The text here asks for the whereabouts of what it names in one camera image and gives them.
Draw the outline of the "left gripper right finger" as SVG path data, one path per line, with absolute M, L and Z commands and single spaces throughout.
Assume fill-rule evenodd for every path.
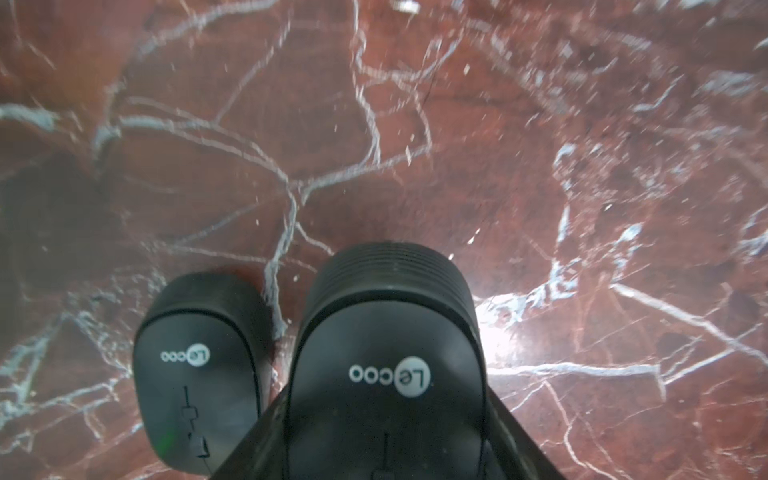
M 483 479 L 565 480 L 491 388 L 487 403 Z

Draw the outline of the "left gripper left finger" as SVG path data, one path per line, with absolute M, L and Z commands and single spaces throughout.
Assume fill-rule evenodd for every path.
M 270 403 L 211 480 L 287 479 L 287 390 L 284 388 Z

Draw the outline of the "black Lecoo mouse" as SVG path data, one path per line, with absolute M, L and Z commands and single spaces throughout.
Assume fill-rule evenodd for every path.
M 173 470 L 213 474 L 269 403 L 272 319 L 258 288 L 230 272 L 168 283 L 136 333 L 132 372 L 143 426 Z
M 475 479 L 486 406 L 472 296 L 444 255 L 368 243 L 321 268 L 289 376 L 289 478 Z

